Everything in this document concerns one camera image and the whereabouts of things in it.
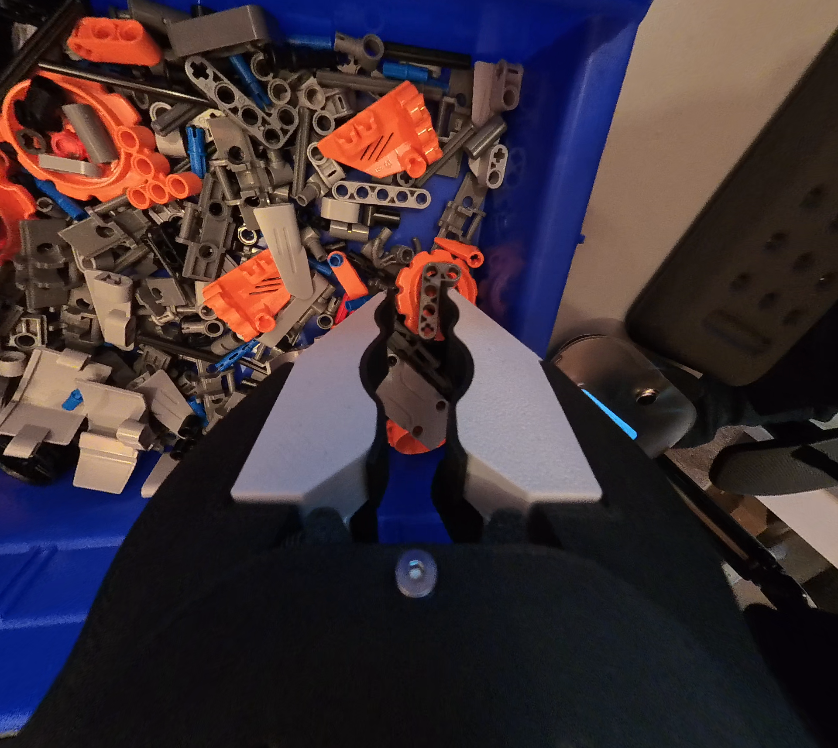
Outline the black perforated pad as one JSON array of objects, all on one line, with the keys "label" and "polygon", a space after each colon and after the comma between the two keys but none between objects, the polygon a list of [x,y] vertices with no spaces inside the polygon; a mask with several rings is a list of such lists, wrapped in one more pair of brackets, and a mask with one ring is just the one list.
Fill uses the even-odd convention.
[{"label": "black perforated pad", "polygon": [[837,36],[630,308],[632,340],[732,386],[836,302]]}]

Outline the blue plastic bin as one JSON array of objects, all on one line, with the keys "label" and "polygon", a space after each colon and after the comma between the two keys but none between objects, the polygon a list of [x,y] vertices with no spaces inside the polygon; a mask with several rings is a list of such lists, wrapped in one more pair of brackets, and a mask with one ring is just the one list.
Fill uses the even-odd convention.
[{"label": "blue plastic bin", "polygon": [[[96,13],[125,0],[89,0]],[[473,61],[522,63],[505,182],[488,199],[478,303],[544,357],[638,25],[652,0],[155,0],[256,4],[288,38],[378,34]],[[148,502],[145,454],[125,491],[33,487],[2,472],[2,734],[20,730],[63,667],[107,567]]]}]

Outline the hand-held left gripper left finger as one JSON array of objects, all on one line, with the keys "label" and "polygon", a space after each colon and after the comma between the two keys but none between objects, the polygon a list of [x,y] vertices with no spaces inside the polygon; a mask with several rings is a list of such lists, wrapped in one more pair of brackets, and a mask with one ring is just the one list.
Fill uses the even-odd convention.
[{"label": "hand-held left gripper left finger", "polygon": [[313,344],[290,370],[232,487],[236,502],[331,508],[361,541],[379,538],[389,480],[386,417],[392,295],[380,293]]}]

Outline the smartphone in leather holder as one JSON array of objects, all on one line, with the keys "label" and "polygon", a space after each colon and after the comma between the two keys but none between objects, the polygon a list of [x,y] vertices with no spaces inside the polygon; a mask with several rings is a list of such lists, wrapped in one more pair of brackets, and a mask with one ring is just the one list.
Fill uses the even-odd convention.
[{"label": "smartphone in leather holder", "polygon": [[676,445],[696,422],[691,374],[638,347],[619,320],[599,317],[572,325],[551,363],[650,457]]}]

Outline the pile of plastic building pieces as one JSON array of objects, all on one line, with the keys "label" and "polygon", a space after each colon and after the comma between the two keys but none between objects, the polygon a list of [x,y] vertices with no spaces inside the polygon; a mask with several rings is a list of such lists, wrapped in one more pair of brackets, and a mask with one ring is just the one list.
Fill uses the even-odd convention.
[{"label": "pile of plastic building pieces", "polygon": [[[521,64],[246,6],[2,0],[2,472],[142,494],[271,372],[437,239],[477,247]],[[390,446],[444,443],[453,388],[396,310]]]}]

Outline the orange sprocket with grey beam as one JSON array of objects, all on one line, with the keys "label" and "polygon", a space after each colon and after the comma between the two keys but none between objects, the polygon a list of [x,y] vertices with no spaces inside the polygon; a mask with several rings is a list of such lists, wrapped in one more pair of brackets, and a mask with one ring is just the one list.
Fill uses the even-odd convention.
[{"label": "orange sprocket with grey beam", "polygon": [[476,303],[472,270],[483,263],[479,248],[450,239],[437,239],[434,248],[416,254],[396,277],[395,307],[406,328],[423,341],[441,342],[442,294],[454,289]]}]

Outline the black metal bar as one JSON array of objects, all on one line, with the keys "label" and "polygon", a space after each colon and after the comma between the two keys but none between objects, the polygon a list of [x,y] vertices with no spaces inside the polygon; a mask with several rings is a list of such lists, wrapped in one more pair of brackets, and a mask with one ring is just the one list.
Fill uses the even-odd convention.
[{"label": "black metal bar", "polygon": [[724,561],[741,579],[757,586],[769,603],[779,610],[813,607],[805,590],[772,554],[695,481],[666,456],[655,458],[655,463],[704,524]]}]

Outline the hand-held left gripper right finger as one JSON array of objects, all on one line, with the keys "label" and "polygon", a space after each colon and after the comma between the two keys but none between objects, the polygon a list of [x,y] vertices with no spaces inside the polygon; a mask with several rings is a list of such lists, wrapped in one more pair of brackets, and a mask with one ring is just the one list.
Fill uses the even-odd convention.
[{"label": "hand-held left gripper right finger", "polygon": [[453,542],[478,542],[497,512],[589,505],[602,488],[541,359],[455,290],[442,295],[451,379],[433,503]]}]

